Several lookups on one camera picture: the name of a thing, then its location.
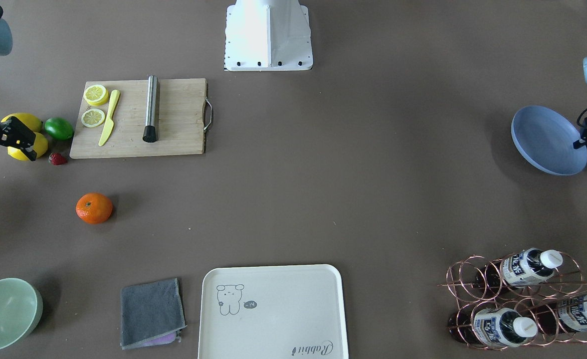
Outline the red strawberry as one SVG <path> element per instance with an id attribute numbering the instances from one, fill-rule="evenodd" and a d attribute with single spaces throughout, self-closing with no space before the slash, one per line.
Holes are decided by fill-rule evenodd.
<path id="1" fill-rule="evenodd" d="M 51 153 L 48 157 L 48 161 L 51 165 L 60 166 L 66 164 L 68 159 L 66 159 L 61 153 Z"/>

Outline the orange mandarin fruit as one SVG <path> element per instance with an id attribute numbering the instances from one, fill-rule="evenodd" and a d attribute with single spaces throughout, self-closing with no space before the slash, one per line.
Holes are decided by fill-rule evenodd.
<path id="1" fill-rule="evenodd" d="M 111 199 L 104 194 L 91 192 L 84 194 L 76 204 L 76 214 L 86 223 L 106 222 L 113 211 Z"/>

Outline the yellow lemon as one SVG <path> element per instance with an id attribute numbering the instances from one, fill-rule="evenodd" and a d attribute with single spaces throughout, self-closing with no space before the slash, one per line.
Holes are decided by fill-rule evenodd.
<path id="1" fill-rule="evenodd" d="M 18 120 L 20 120 L 20 122 L 25 124 L 33 132 L 40 133 L 42 130 L 42 126 L 43 126 L 42 121 L 37 116 L 35 116 L 31 113 L 15 112 L 15 113 L 9 114 L 8 116 L 5 116 L 3 118 L 3 120 L 1 120 L 1 122 L 5 122 L 8 119 L 10 119 L 11 117 L 15 117 Z"/>
<path id="2" fill-rule="evenodd" d="M 35 133 L 33 150 L 36 152 L 36 157 L 42 157 L 42 155 L 47 152 L 48 148 L 49 143 L 47 138 L 42 133 Z M 7 154 L 18 161 L 30 161 L 29 157 L 27 157 L 22 151 L 13 147 L 7 148 Z"/>

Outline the steel muddler black tip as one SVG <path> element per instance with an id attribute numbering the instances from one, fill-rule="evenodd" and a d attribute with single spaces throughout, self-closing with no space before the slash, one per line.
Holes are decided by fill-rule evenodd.
<path id="1" fill-rule="evenodd" d="M 156 75 L 148 77 L 147 113 L 142 139 L 145 143 L 158 141 L 158 122 L 160 115 L 160 82 Z"/>

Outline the lemon half slice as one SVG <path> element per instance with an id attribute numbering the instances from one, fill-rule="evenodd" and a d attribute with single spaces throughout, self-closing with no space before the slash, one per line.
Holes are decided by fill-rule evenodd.
<path id="1" fill-rule="evenodd" d="M 87 128 L 100 126 L 106 120 L 104 111 L 98 108 L 88 109 L 80 116 L 81 124 Z"/>
<path id="2" fill-rule="evenodd" d="M 102 84 L 93 84 L 84 89 L 83 99 L 91 106 L 100 106 L 109 101 L 109 90 Z"/>

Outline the bamboo cutting board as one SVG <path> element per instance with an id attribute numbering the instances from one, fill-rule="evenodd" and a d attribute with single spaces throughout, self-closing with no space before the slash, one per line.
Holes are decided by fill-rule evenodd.
<path id="1" fill-rule="evenodd" d="M 206 79 L 161 79 L 158 82 L 157 141 L 143 141 L 147 116 L 147 79 L 100 80 L 109 90 L 120 91 L 113 120 L 115 127 L 99 145 L 102 127 L 88 128 L 80 121 L 72 138 L 73 159 L 104 159 L 173 155 L 201 155 L 205 151 Z"/>

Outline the grey folded cloth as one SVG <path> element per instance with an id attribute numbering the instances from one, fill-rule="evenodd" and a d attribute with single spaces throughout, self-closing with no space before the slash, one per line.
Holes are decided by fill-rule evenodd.
<path id="1" fill-rule="evenodd" d="M 123 350 L 181 341 L 186 327 L 177 278 L 126 286 L 120 291 Z"/>

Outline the yellow plastic knife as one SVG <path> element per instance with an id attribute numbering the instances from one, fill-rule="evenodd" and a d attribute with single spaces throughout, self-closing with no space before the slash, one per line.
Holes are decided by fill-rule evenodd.
<path id="1" fill-rule="evenodd" d="M 113 120 L 113 116 L 115 114 L 116 106 L 118 105 L 118 102 L 120 100 L 120 95 L 121 92 L 118 89 L 114 89 L 113 91 L 111 91 L 109 95 L 108 111 L 104 121 L 104 127 L 98 142 L 99 146 L 105 145 L 115 127 L 115 121 Z"/>

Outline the mint green bowl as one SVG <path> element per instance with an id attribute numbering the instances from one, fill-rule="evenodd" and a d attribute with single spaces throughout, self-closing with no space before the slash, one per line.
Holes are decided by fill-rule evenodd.
<path id="1" fill-rule="evenodd" d="M 42 296 L 35 286 L 22 279 L 0 279 L 0 350 L 31 334 L 42 311 Z"/>

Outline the tea bottle white cap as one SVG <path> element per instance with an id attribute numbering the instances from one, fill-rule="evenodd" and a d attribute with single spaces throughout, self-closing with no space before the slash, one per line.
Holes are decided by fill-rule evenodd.
<path id="1" fill-rule="evenodd" d="M 546 282 L 563 264 L 563 254 L 554 249 L 528 248 L 491 261 L 475 276 L 475 287 L 500 295 Z"/>

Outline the blue round plate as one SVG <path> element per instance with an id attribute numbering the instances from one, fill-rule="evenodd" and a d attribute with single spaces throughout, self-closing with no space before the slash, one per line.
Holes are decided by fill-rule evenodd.
<path id="1" fill-rule="evenodd" d="M 587 166 L 587 149 L 574 149 L 578 130 L 565 117 L 541 105 L 529 105 L 513 116 L 511 137 L 532 166 L 559 177 L 576 175 Z"/>

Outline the cream rabbit tray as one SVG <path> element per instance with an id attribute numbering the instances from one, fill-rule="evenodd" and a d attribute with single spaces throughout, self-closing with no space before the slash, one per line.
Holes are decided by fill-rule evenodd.
<path id="1" fill-rule="evenodd" d="M 347 359 L 343 280 L 329 264 L 216 268 L 202 282 L 200 359 Z"/>

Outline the green lime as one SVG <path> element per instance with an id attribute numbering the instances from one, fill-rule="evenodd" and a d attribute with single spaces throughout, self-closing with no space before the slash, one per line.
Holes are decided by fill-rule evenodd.
<path id="1" fill-rule="evenodd" d="M 44 130 L 53 139 L 67 141 L 74 136 L 74 127 L 61 117 L 49 118 L 44 122 Z"/>

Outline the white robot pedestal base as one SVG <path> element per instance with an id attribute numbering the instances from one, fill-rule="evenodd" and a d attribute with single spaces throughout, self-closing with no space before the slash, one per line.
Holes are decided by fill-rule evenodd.
<path id="1" fill-rule="evenodd" d="M 226 71 L 303 71 L 314 65 L 309 9 L 297 0 L 237 0 L 226 9 Z"/>

